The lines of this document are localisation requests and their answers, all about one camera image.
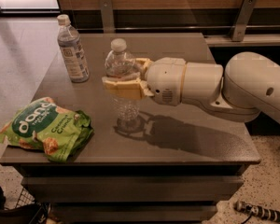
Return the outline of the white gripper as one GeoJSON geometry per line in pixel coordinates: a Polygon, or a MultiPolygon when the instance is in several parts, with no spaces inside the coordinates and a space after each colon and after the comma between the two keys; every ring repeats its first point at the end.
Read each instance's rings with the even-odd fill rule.
{"type": "Polygon", "coordinates": [[[126,99],[141,100],[152,97],[159,105],[176,106],[181,103],[181,83],[186,61],[181,58],[161,58],[152,62],[149,58],[136,58],[140,78],[122,81],[102,77],[104,88],[111,94],[126,99]]]}

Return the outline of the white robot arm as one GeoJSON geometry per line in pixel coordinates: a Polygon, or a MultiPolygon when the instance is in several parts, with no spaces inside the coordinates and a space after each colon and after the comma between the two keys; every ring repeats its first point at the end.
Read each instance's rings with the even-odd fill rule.
{"type": "Polygon", "coordinates": [[[195,105],[212,116],[238,122],[249,122],[263,112],[280,124],[280,65],[265,56],[241,52],[225,66],[169,57],[137,61],[143,73],[103,77],[105,89],[120,98],[195,105]]]}

